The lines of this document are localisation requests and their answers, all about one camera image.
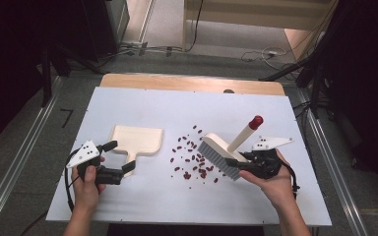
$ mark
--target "wooden tabletop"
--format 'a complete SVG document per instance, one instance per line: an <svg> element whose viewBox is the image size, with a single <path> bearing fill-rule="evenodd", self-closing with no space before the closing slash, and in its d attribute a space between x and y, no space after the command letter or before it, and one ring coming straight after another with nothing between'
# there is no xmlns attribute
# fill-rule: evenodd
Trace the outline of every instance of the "wooden tabletop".
<svg viewBox="0 0 378 236"><path fill-rule="evenodd" d="M209 92L284 95L284 88L277 82L242 81L214 77L187 77L148 74L107 74L101 87L129 89L195 90Z"/></svg>

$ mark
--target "small red particle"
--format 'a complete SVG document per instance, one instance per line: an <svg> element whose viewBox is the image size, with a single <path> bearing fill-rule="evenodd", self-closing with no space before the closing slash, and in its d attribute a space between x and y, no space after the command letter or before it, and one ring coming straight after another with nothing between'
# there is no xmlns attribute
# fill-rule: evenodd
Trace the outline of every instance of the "small red particle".
<svg viewBox="0 0 378 236"><path fill-rule="evenodd" d="M185 179L190 179L191 176L192 176L192 175L189 174L187 171L186 171L185 174L183 175L183 177L184 177Z"/></svg>

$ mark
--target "beige dustpan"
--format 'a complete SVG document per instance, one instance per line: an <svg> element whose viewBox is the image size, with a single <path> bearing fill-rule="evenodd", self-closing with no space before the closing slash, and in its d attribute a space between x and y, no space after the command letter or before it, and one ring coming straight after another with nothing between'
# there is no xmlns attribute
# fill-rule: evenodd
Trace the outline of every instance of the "beige dustpan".
<svg viewBox="0 0 378 236"><path fill-rule="evenodd" d="M162 129L142 127L115 126L111 135L111 140L118 142L114 151L127 153L126 163L135 160L137 155L156 153L161 146L161 139ZM132 174L133 171L130 171L124 177Z"/></svg>

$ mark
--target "white board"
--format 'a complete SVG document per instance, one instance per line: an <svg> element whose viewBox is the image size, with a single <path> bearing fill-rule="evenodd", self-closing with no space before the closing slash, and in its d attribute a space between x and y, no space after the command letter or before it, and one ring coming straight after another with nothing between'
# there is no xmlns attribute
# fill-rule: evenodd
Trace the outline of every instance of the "white board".
<svg viewBox="0 0 378 236"><path fill-rule="evenodd" d="M261 115L264 123L238 150L251 150L260 135L293 138L293 143L279 150L296 173L300 186L297 202L304 220L309 226L331 225L288 97L133 88L94 90L72 150L87 140L105 144L115 125L161 128L162 145L153 156L139 156L134 174L124 178L121 185L107 186L100 196L94 220L217 225L279 223L274 208L257 186L241 178L234 182L216 168L202 179L192 171L196 162L191 156L196 151L188 152L188 148L172 151L186 145L178 138L186 137L186 141L199 145L199 138L209 132L230 143L255 115ZM113 151L103 156L108 168L120 168L126 159ZM177 166L184 170L174 171ZM184 171L192 174L189 180L183 178ZM65 221L70 215L61 176L46 219Z"/></svg>

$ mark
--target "forearm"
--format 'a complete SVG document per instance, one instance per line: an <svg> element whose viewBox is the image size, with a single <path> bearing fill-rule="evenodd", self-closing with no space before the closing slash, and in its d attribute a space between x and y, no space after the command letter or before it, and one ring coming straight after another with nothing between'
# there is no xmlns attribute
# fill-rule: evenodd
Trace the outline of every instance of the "forearm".
<svg viewBox="0 0 378 236"><path fill-rule="evenodd" d="M72 217L67 225L64 236L90 235L92 214L80 210L73 210Z"/></svg>
<svg viewBox="0 0 378 236"><path fill-rule="evenodd" d="M310 235L309 229L300 214L299 207L294 200L275 206L281 223L283 236Z"/></svg>

